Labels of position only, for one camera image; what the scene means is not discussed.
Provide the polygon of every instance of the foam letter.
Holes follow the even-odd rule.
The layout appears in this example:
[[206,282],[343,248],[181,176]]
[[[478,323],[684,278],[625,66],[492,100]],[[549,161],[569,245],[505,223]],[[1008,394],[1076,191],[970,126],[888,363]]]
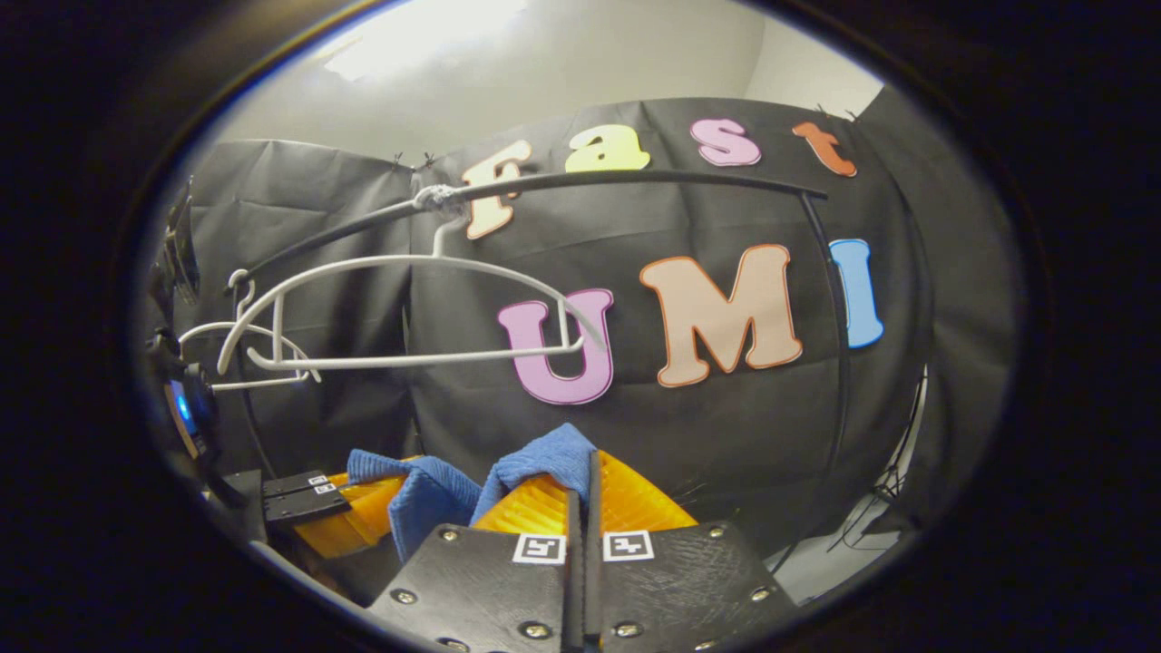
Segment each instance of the foam letter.
[[649,165],[649,152],[641,151],[637,132],[623,124],[585,129],[569,141],[569,148],[576,151],[564,162],[564,172],[641,170]]
[[871,287],[871,247],[858,239],[835,241],[830,256],[838,264],[846,297],[846,342],[851,349],[865,347],[882,337],[882,322],[875,315],[874,289]]
[[[585,337],[584,372],[571,379],[557,376],[548,365],[547,356],[522,356],[512,359],[520,385],[532,396],[545,403],[575,406],[589,403],[608,390],[613,383],[613,349],[608,342],[608,324],[605,313],[613,306],[613,293],[603,288],[579,290],[568,295],[572,306],[577,307],[589,322],[600,325],[605,351]],[[539,349],[545,346],[541,325],[548,317],[548,307],[543,302],[521,302],[505,307],[499,313],[500,324],[509,333],[512,349]]]
[[753,141],[745,138],[745,129],[729,120],[699,120],[690,128],[690,135],[701,146],[701,158],[716,166],[753,165],[762,158],[762,151]]
[[657,373],[657,382],[676,388],[709,375],[709,364],[698,358],[698,336],[727,374],[737,367],[751,328],[753,346],[745,354],[750,367],[773,367],[801,356],[802,343],[794,337],[786,290],[789,260],[789,252],[781,245],[748,249],[737,264],[728,300],[690,257],[647,265],[641,282],[657,293],[665,323],[668,363]]
[[[514,162],[528,160],[532,145],[527,141],[517,141],[499,152],[463,171],[463,180],[469,186],[506,181],[520,177],[520,166]],[[476,239],[496,231],[512,220],[512,207],[500,203],[498,196],[471,201],[471,222],[468,223],[468,238]]]
[[814,150],[815,156],[819,157],[822,165],[830,168],[830,172],[843,177],[854,177],[858,172],[853,163],[839,157],[838,152],[835,151],[838,138],[835,138],[834,135],[820,130],[813,122],[803,122],[795,127],[793,131],[795,136],[806,138],[806,142],[810,144],[810,149]]

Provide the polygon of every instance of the bolt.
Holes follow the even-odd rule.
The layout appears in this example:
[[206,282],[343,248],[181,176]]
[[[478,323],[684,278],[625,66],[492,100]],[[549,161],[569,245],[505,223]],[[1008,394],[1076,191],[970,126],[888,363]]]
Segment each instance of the bolt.
[[547,639],[553,634],[551,629],[545,624],[538,624],[536,622],[528,622],[520,626],[520,632],[529,639]]
[[471,651],[470,648],[468,648],[467,644],[460,641],[459,639],[452,639],[449,637],[445,637],[442,639],[437,639],[435,641],[439,641],[440,644],[447,646],[448,648],[455,648],[460,653],[468,653],[469,651]]
[[418,601],[418,598],[416,597],[414,594],[411,594],[410,591],[408,591],[405,589],[397,589],[397,590],[392,591],[391,593],[391,598],[398,601],[399,603],[403,603],[404,605],[410,605],[411,603],[414,603],[416,601]]
[[641,627],[641,624],[634,624],[633,622],[625,622],[623,624],[618,624],[616,627],[613,629],[613,632],[616,634],[616,637],[629,638],[641,634],[642,630],[643,629]]

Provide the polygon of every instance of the black fabric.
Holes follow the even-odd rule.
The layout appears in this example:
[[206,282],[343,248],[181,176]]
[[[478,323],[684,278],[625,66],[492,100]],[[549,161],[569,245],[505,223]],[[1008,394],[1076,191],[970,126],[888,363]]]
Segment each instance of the black fabric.
[[[410,181],[410,168],[330,148],[276,141],[217,145],[194,173],[194,246],[202,290],[195,307],[178,304],[175,332],[232,320],[232,297],[222,289],[235,270],[252,266],[323,229],[406,200]],[[408,231],[406,222],[388,224],[264,270],[254,280],[255,299],[279,281],[322,264],[406,253]],[[312,358],[401,353],[408,274],[405,266],[362,270],[291,290],[284,332]],[[264,311],[254,323],[269,328],[271,311]],[[212,369],[225,333],[190,342],[187,358]],[[254,335],[243,338],[243,345],[269,356],[271,338]],[[245,358],[244,347],[236,351],[236,358]],[[245,364],[247,380],[275,374],[248,359]],[[277,475],[345,471],[352,449],[395,457],[417,453],[406,437],[410,399],[392,371],[332,371],[322,376],[322,383],[251,390],[262,444]],[[222,380],[238,380],[233,363]],[[223,472],[259,467],[240,393],[221,393],[218,404]]]
[[[690,125],[729,117],[763,151],[755,166],[715,167],[698,155]],[[854,178],[828,171],[794,125],[815,122],[834,134],[858,166]],[[915,383],[926,359],[929,297],[921,286],[918,242],[887,171],[849,121],[765,102],[682,99],[583,109],[522,125],[437,159],[418,171],[421,184],[462,185],[464,168],[517,139],[532,144],[524,174],[558,172],[569,139],[599,124],[627,124],[649,152],[649,168],[736,172],[819,188],[830,241],[861,238],[870,260],[884,337],[851,352],[850,416],[844,445],[817,505],[808,503],[823,472],[837,415],[836,315],[824,267],[799,200],[788,194],[694,185],[616,185],[529,192],[514,200],[510,223],[477,241],[457,236],[450,256],[504,265],[568,294],[613,292],[607,314],[614,379],[585,406],[553,406],[520,386],[511,361],[405,371],[414,394],[424,447],[483,480],[500,455],[562,422],[575,424],[656,482],[699,519],[729,518],[762,554],[786,546],[803,524],[832,529],[870,488],[906,429]],[[416,217],[412,250],[426,253],[440,218]],[[639,280],[647,264],[690,256],[727,294],[742,252],[773,243],[791,252],[787,270],[795,335],[802,356],[733,374],[714,367],[683,388],[657,383],[665,365],[664,330],[655,293]],[[532,299],[511,281],[460,271],[417,270],[410,290],[410,351],[441,353],[507,347],[496,315]],[[554,342],[555,330],[546,338]],[[711,360],[705,352],[701,357]],[[557,374],[579,372],[553,360]]]
[[890,87],[857,124],[915,215],[935,296],[918,439],[901,496],[865,531],[874,533],[929,523],[972,474],[1003,409],[1026,307],[1003,204],[950,137],[916,129],[935,123]]

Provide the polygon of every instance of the blue towel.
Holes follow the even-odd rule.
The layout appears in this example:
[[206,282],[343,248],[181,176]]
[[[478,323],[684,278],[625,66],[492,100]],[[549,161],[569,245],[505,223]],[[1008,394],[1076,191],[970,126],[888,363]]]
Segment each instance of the blue towel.
[[403,474],[408,475],[408,480],[391,500],[387,514],[391,518],[391,533],[399,560],[406,562],[435,526],[468,525],[471,510],[479,500],[479,486],[463,472],[431,455],[402,461],[356,449],[347,458],[347,480],[351,483]]
[[539,474],[551,474],[556,482],[576,490],[582,504],[587,505],[589,454],[593,451],[597,447],[565,422],[520,451],[500,458],[488,473],[471,523],[479,521],[525,479]]

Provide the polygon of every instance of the white wire hanger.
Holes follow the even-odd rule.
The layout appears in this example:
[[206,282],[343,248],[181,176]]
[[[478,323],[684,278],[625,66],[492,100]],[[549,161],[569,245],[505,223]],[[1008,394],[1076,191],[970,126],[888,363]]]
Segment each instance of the white wire hanger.
[[[600,335],[600,331],[577,310],[577,308],[570,302],[565,296],[557,289],[548,286],[543,281],[528,277],[527,274],[521,274],[513,270],[499,265],[492,265],[488,263],[481,263],[476,260],[448,257],[444,254],[444,241],[447,235],[456,229],[467,227],[469,216],[463,210],[462,201],[454,195],[454,189],[449,186],[430,186],[421,189],[412,200],[412,203],[418,209],[423,210],[434,210],[441,214],[447,214],[450,209],[455,209],[454,213],[456,217],[449,222],[441,224],[435,230],[435,236],[432,243],[431,254],[385,254],[385,256],[373,256],[363,258],[353,258],[347,260],[340,260],[337,263],[330,263],[313,267],[305,272],[301,272],[284,281],[277,284],[269,290],[267,290],[261,297],[254,301],[252,304],[248,300],[253,296],[253,280],[250,280],[251,292],[245,300],[239,302],[237,309],[237,320],[232,323],[216,323],[216,324],[229,324],[230,332],[225,337],[225,342],[222,344],[222,351],[218,356],[217,371],[219,374],[225,374],[229,368],[231,357],[233,356],[233,350],[238,346],[238,340],[241,338],[243,331],[246,330],[259,330],[260,332],[266,332],[272,337],[273,345],[273,357],[266,358],[258,353],[253,347],[246,350],[246,356],[250,357],[255,365],[262,369],[271,371],[295,371],[301,373],[313,372],[317,375],[319,369],[367,369],[367,368],[384,368],[384,367],[413,367],[420,365],[441,365],[448,363],[475,363],[482,360],[504,360],[513,359],[526,356],[557,356],[563,353],[572,353],[580,350],[584,346],[585,336],[591,337],[600,349],[605,351],[606,343]],[[521,349],[521,350],[492,350],[492,351],[479,351],[479,352],[462,352],[462,353],[438,353],[438,354],[412,354],[412,356],[387,356],[387,357],[370,357],[370,358],[313,358],[308,359],[305,354],[302,358],[295,356],[294,359],[287,360],[283,353],[283,344],[290,344],[282,335],[282,309],[286,302],[286,293],[313,281],[323,277],[329,277],[331,274],[338,274],[340,272],[348,272],[352,270],[360,270],[366,267],[380,267],[385,265],[396,264],[408,264],[408,265],[426,265],[426,266],[440,266],[440,267],[455,267],[460,270],[471,270],[476,272],[482,272],[485,274],[493,274],[497,277],[504,277],[511,279],[525,286],[532,287],[541,293],[548,295],[549,297],[556,300],[556,308],[558,314],[558,328],[561,332],[561,344],[556,346],[546,347],[534,347],[534,349]],[[228,287],[232,288],[236,281],[248,273],[244,270],[235,272],[230,278],[230,284]],[[254,318],[264,311],[266,308],[273,306],[273,321],[271,331],[254,326],[252,323]],[[571,314],[577,322],[580,324],[582,333],[577,337],[576,342],[569,343],[569,331],[568,331],[568,317],[565,314]],[[209,324],[199,326],[199,329],[208,329]],[[301,353],[297,347],[296,354]],[[291,376],[288,379],[280,379],[280,382],[294,382],[302,380],[301,376]]]
[[[238,278],[238,275],[239,275],[238,272],[235,272],[231,275],[231,284],[233,284],[233,280],[236,280]],[[186,345],[187,340],[189,340],[192,338],[195,338],[197,336],[202,336],[202,335],[208,333],[210,331],[222,331],[222,330],[226,330],[226,329],[233,329],[235,324],[237,324],[237,318],[241,316],[243,309],[245,309],[245,307],[253,299],[254,299],[254,282],[250,281],[250,292],[246,294],[246,296],[240,302],[238,302],[238,307],[235,310],[235,322],[208,322],[205,324],[199,324],[197,326],[194,326],[193,329],[186,331],[185,333],[181,335],[181,337],[178,338],[178,345],[181,347],[180,356],[185,357],[185,345]],[[255,332],[255,333],[262,333],[262,335],[266,335],[266,336],[271,336],[272,338],[274,337],[274,331],[271,331],[269,329],[266,329],[265,326],[259,326],[257,324],[247,324],[246,325],[246,331],[252,331],[252,332]],[[280,339],[281,339],[282,343],[284,343],[287,346],[289,346],[293,350],[295,359],[300,359],[300,358],[301,359],[308,359],[309,358],[305,354],[305,352],[302,351],[302,347],[300,347],[298,345],[294,344],[294,342],[290,338],[287,338],[286,336],[281,336]],[[284,378],[281,378],[281,379],[266,379],[266,380],[262,380],[262,381],[245,381],[245,382],[236,382],[236,383],[211,383],[210,385],[210,389],[214,393],[218,393],[218,392],[225,392],[225,390],[245,390],[245,389],[250,389],[250,388],[267,388],[267,387],[271,387],[271,386],[284,386],[284,385],[288,385],[288,383],[298,383],[298,382],[305,381],[308,378],[313,378],[316,383],[322,383],[323,382],[323,378],[318,374],[317,369],[310,369],[310,371],[302,369],[302,371],[295,372],[294,375],[291,375],[291,376],[284,376]]]

